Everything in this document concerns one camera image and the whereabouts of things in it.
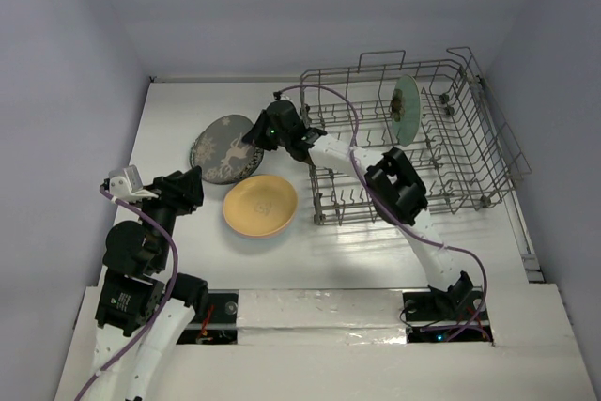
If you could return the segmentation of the yellow plate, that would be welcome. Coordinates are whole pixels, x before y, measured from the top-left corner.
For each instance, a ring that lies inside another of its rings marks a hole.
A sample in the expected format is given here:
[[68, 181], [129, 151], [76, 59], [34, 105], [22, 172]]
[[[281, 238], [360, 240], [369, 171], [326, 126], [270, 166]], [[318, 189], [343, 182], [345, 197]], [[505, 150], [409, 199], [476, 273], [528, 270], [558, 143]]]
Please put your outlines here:
[[237, 234], [249, 239], [275, 237], [295, 218], [299, 198], [293, 185], [274, 175], [249, 177], [223, 200], [223, 218]]

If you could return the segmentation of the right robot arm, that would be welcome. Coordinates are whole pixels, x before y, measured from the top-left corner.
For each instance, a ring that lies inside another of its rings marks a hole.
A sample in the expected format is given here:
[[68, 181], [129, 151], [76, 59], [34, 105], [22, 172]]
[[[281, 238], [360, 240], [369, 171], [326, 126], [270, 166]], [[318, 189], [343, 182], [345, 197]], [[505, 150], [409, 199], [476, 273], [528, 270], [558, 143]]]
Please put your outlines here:
[[282, 147], [297, 162], [356, 178], [378, 215], [399, 228], [418, 258], [434, 311], [453, 318], [466, 308], [473, 283], [436, 231], [425, 185], [403, 150], [378, 152], [308, 127], [289, 100], [276, 100], [262, 110], [242, 141], [265, 151]]

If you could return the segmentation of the green plate dark motif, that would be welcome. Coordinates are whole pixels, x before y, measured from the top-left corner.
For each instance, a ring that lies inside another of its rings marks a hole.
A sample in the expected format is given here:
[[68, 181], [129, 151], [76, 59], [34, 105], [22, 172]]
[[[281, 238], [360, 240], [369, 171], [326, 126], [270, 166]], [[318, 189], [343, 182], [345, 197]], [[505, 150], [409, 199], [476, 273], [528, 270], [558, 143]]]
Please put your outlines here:
[[391, 131], [399, 145], [411, 145], [421, 127], [422, 102], [415, 79], [401, 76], [393, 89], [389, 104]]

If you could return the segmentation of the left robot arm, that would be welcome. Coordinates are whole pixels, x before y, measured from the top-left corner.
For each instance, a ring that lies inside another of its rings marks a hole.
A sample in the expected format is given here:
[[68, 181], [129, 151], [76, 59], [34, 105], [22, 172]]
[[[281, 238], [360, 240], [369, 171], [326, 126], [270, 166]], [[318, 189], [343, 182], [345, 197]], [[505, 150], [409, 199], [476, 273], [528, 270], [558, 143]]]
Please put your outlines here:
[[144, 184], [130, 165], [110, 172], [99, 192], [135, 217], [107, 233], [92, 367], [75, 397], [146, 400], [168, 352], [208, 309], [208, 284], [179, 272], [173, 239], [177, 218], [203, 204], [202, 170]]

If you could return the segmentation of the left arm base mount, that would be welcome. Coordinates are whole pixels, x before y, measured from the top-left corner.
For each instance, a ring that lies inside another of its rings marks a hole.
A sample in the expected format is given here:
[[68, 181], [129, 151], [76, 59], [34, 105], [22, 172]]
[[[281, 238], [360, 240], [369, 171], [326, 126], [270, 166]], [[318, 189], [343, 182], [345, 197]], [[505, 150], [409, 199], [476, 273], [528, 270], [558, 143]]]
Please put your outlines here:
[[238, 291], [210, 291], [206, 312], [184, 329], [177, 344], [235, 345], [238, 341], [238, 310]]

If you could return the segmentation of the dark olive plate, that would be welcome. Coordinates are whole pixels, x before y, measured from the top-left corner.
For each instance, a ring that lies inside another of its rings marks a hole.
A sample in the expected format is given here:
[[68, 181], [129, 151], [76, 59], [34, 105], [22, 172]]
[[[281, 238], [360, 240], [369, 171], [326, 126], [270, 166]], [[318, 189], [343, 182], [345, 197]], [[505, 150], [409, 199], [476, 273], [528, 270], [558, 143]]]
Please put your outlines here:
[[200, 135], [196, 166], [202, 179], [214, 185], [238, 183], [251, 176], [261, 164], [264, 150], [241, 141], [253, 122], [246, 116], [227, 115], [213, 121]]

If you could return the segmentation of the teal patterned plate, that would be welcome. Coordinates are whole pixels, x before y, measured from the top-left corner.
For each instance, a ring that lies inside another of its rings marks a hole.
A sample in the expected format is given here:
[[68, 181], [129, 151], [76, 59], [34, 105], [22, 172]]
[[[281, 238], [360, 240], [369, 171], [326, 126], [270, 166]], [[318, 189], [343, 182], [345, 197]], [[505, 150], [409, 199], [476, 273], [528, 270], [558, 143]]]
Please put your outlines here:
[[193, 143], [191, 144], [190, 151], [189, 151], [189, 156], [188, 156], [188, 162], [189, 162], [189, 166], [191, 168], [194, 168], [196, 166], [196, 163], [195, 163], [196, 149], [197, 149], [197, 146], [199, 145], [199, 143], [200, 143], [201, 140], [202, 140], [202, 135], [198, 135], [194, 139]]

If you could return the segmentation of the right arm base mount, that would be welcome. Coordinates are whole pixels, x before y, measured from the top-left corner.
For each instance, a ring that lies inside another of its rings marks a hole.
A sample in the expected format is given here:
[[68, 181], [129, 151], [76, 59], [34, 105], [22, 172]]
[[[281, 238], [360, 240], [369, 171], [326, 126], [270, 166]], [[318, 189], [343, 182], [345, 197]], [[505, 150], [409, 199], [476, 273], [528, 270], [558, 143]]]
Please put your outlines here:
[[483, 291], [465, 271], [446, 292], [431, 287], [404, 292], [399, 320], [409, 343], [493, 343]]

